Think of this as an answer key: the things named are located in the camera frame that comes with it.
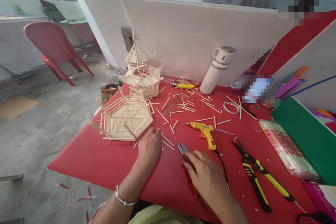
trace gray floor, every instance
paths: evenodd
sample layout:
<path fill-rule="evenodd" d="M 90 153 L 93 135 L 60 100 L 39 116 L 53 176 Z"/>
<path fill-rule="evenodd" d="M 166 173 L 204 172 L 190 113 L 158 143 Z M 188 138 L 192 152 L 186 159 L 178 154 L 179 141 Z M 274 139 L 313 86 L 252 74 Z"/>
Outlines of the gray floor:
<path fill-rule="evenodd" d="M 0 182 L 0 222 L 25 217 L 25 223 L 86 223 L 84 205 L 92 216 L 96 207 L 106 201 L 110 190 L 91 185 L 97 195 L 90 210 L 89 201 L 81 201 L 70 208 L 66 205 L 87 196 L 87 183 L 47 170 L 48 164 L 87 124 L 97 111 L 95 98 L 100 88 L 116 80 L 117 70 L 108 70 L 103 57 L 85 60 L 92 77 L 83 67 L 78 73 L 70 64 L 61 68 L 75 87 L 59 82 L 45 68 L 26 78 L 0 86 L 0 104 L 24 96 L 39 102 L 37 106 L 13 120 L 0 117 L 0 176 L 24 173 L 20 182 Z M 55 185 L 63 183 L 66 190 Z"/>

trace white foam board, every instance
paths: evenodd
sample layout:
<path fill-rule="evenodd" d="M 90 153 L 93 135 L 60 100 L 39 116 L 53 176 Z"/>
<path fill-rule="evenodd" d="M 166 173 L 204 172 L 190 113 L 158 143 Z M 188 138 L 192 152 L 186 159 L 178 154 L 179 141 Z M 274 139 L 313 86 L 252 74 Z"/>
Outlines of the white foam board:
<path fill-rule="evenodd" d="M 121 27 L 130 27 L 120 0 L 84 0 L 115 62 L 127 67 L 127 50 Z"/>
<path fill-rule="evenodd" d="M 297 90 L 336 75 L 336 20 L 321 31 L 312 41 L 302 48 L 274 75 L 275 80 L 284 79 L 303 65 L 310 69 L 302 75 L 307 81 Z M 336 111 L 336 78 L 318 84 L 295 95 L 304 106 L 309 108 Z"/>
<path fill-rule="evenodd" d="M 121 2 L 137 44 L 157 50 L 153 65 L 164 64 L 164 75 L 201 82 L 213 51 L 234 47 L 237 53 L 220 86 L 231 85 L 295 26 L 293 20 L 279 19 L 276 10 L 171 0 Z"/>

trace red table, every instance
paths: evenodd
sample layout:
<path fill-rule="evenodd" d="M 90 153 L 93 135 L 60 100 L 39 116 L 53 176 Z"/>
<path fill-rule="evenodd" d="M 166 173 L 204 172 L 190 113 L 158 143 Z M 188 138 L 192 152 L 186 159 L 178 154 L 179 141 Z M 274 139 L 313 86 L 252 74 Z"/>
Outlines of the red table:
<path fill-rule="evenodd" d="M 225 87 L 217 86 L 215 88 L 210 97 L 214 100 L 211 103 L 216 105 L 216 109 L 219 111 L 220 109 L 223 110 L 223 113 L 219 114 L 201 102 L 199 100 L 201 97 L 197 95 L 192 96 L 185 90 L 172 88 L 167 84 L 160 84 L 160 89 L 164 86 L 167 87 L 159 94 L 159 97 L 151 100 L 153 103 L 160 103 L 160 105 L 153 105 L 154 110 L 157 108 L 161 111 L 162 106 L 169 97 L 169 93 L 172 92 L 170 95 L 172 96 L 184 92 L 190 97 L 187 100 L 196 105 L 196 107 L 193 107 L 196 109 L 196 112 L 185 111 L 183 113 L 173 113 L 171 118 L 169 115 L 166 116 L 172 125 L 178 120 L 174 129 L 175 135 L 173 135 L 168 124 L 162 125 L 165 123 L 165 120 L 156 110 L 152 114 L 154 118 L 152 125 L 156 129 L 160 128 L 163 135 L 174 143 L 175 151 L 163 145 L 164 151 L 162 152 L 159 164 L 143 189 L 140 199 L 206 221 L 211 221 L 204 211 L 199 208 L 189 187 L 189 178 L 187 178 L 185 169 L 182 167 L 183 158 L 176 147 L 176 143 L 178 141 L 183 142 L 190 151 L 198 149 L 206 152 L 221 166 L 219 157 L 214 152 L 208 151 L 207 141 L 199 138 L 200 132 L 185 125 L 185 123 L 216 116 L 217 123 L 231 119 L 230 122 L 218 125 L 218 128 L 234 133 L 246 150 L 262 162 L 307 213 L 316 211 L 308 194 L 301 185 L 303 181 L 289 174 L 265 134 L 260 132 L 261 128 L 258 121 L 245 112 L 242 113 L 241 120 L 239 120 L 239 115 L 230 114 L 224 110 L 223 102 L 228 101 L 225 96 L 228 95 L 234 101 L 238 101 L 237 92 Z M 124 85 L 122 89 L 126 93 L 128 86 Z M 106 105 L 119 97 L 121 97 L 120 92 L 117 92 Z M 255 108 L 255 104 L 253 107 L 249 105 L 247 107 L 259 119 L 270 119 L 270 112 L 268 110 L 262 107 L 258 110 Z M 180 110 L 182 109 L 176 107 L 173 111 Z M 100 119 L 101 112 L 102 110 L 92 118 L 92 121 L 98 125 L 100 123 L 96 121 Z M 213 125 L 213 120 L 204 121 L 204 123 Z M 223 154 L 222 160 L 226 166 L 231 192 L 242 207 L 250 223 L 296 223 L 296 216 L 302 213 L 300 208 L 295 203 L 288 202 L 265 176 L 257 172 L 259 183 L 273 211 L 269 214 L 263 212 L 242 166 L 241 155 L 230 141 L 234 136 L 217 131 L 214 131 L 212 136 L 217 149 Z M 86 125 L 48 168 L 115 190 L 116 185 L 120 184 L 128 174 L 138 156 L 137 148 L 133 149 L 134 144 L 135 142 L 102 140 L 102 135 L 96 129 Z M 313 223 L 313 221 L 309 218 L 303 218 L 300 223 Z"/>

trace person's hand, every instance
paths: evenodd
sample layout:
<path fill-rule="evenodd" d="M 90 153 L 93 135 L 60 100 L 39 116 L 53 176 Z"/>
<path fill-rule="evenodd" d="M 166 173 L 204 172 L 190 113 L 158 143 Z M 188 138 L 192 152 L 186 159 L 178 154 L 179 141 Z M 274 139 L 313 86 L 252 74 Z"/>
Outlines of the person's hand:
<path fill-rule="evenodd" d="M 153 169 L 158 163 L 162 152 L 161 131 L 151 127 L 138 143 L 138 160 Z"/>
<path fill-rule="evenodd" d="M 193 185 L 205 202 L 217 214 L 224 204 L 232 199 L 226 185 L 226 180 L 221 167 L 213 162 L 204 152 L 195 150 L 185 155 L 194 164 L 196 171 L 186 162 L 186 167 Z"/>

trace yellow pliers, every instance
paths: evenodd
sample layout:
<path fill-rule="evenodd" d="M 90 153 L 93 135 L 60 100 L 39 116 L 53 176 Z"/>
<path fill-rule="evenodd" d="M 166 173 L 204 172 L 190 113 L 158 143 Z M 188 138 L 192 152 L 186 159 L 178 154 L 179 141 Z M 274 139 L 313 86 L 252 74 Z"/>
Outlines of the yellow pliers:
<path fill-rule="evenodd" d="M 233 144 L 237 147 L 237 149 L 240 151 L 240 153 L 242 155 L 242 160 L 241 161 L 243 162 L 243 166 L 245 168 L 245 171 L 248 175 L 248 178 L 250 179 L 250 182 L 251 182 L 252 187 L 253 187 L 256 195 L 257 195 L 258 201 L 259 201 L 262 209 L 267 213 L 272 212 L 272 209 L 269 206 L 269 203 L 268 203 L 268 201 L 265 197 L 265 194 L 264 194 L 263 190 L 261 189 L 261 186 L 259 184 L 259 181 L 258 181 L 255 173 L 254 173 L 254 170 L 261 171 L 261 173 L 265 175 L 265 177 L 285 197 L 286 200 L 288 200 L 290 202 L 294 202 L 295 201 L 294 197 L 292 195 L 290 195 L 290 193 L 287 192 L 287 190 L 285 188 L 283 188 L 282 185 L 280 185 L 280 183 L 265 169 L 265 167 L 263 167 L 263 165 L 260 163 L 259 160 L 252 157 L 246 151 L 246 149 L 243 147 L 242 143 L 238 140 L 238 138 L 236 140 L 237 140 L 238 144 L 236 144 L 231 139 Z"/>

